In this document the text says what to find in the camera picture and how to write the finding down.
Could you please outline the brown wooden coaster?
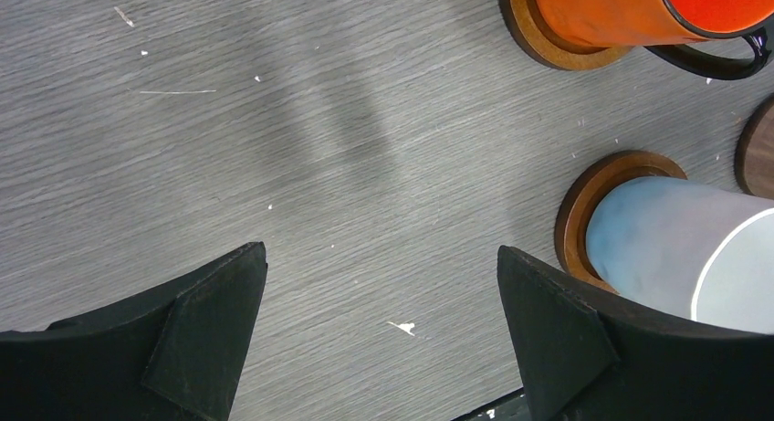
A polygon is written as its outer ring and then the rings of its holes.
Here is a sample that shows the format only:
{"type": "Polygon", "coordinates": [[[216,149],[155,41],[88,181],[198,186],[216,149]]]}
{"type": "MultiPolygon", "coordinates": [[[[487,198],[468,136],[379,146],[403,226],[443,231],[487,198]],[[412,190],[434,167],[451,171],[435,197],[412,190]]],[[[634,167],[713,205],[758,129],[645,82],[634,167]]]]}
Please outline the brown wooden coaster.
{"type": "Polygon", "coordinates": [[[584,71],[604,68],[630,47],[586,47],[559,37],[545,22],[536,0],[497,0],[506,27],[519,47],[548,68],[584,71]]]}
{"type": "Polygon", "coordinates": [[[594,210],[607,194],[645,176],[687,178],[676,162],[661,154],[626,150],[601,158],[575,180],[563,198],[554,226],[557,260],[566,273],[599,289],[616,292],[591,265],[586,232],[594,210]]]}

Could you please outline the white ceramic mug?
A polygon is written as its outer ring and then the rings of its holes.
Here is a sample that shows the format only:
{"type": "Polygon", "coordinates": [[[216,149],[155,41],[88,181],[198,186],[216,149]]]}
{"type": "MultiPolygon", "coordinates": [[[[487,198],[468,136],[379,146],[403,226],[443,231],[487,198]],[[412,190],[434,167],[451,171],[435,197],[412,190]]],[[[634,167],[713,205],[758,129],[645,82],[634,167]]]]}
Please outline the white ceramic mug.
{"type": "Polygon", "coordinates": [[[773,202],[669,177],[615,187],[594,209],[588,259],[623,297],[674,316],[773,332],[773,202]]]}

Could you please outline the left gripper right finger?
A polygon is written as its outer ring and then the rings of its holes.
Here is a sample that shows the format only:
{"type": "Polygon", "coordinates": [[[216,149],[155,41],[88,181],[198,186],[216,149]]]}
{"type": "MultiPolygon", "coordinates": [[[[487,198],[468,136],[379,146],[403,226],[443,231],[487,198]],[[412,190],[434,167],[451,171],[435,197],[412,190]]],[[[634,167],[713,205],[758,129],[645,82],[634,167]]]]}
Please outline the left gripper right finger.
{"type": "Polygon", "coordinates": [[[773,339],[679,318],[509,246],[497,284],[536,420],[770,420],[773,339]]]}

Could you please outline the orange ceramic mug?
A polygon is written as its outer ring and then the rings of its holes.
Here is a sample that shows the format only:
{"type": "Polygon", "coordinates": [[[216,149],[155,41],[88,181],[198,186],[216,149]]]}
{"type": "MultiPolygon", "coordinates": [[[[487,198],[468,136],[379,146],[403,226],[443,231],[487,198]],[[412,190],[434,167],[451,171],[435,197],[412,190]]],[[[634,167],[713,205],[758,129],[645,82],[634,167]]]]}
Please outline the orange ceramic mug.
{"type": "Polygon", "coordinates": [[[773,0],[529,0],[549,42],[580,55],[644,47],[699,76],[747,79],[773,60],[773,0]]]}

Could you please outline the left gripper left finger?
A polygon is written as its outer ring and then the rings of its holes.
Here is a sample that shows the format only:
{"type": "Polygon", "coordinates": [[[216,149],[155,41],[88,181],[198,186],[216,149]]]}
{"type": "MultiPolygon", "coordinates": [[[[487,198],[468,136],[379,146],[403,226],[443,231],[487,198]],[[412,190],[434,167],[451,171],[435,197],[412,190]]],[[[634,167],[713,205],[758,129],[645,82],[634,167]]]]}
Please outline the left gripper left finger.
{"type": "Polygon", "coordinates": [[[249,242],[43,331],[1,335],[4,420],[226,420],[267,280],[249,242]]]}

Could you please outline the dark walnut wooden coaster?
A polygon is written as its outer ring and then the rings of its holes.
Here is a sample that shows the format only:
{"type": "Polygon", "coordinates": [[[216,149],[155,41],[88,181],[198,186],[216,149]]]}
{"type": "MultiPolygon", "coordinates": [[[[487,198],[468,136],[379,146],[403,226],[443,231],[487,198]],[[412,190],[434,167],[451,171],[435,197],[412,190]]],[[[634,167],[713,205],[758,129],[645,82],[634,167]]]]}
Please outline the dark walnut wooden coaster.
{"type": "Polygon", "coordinates": [[[741,190],[773,199],[773,95],[748,119],[737,142],[734,173],[741,190]]]}

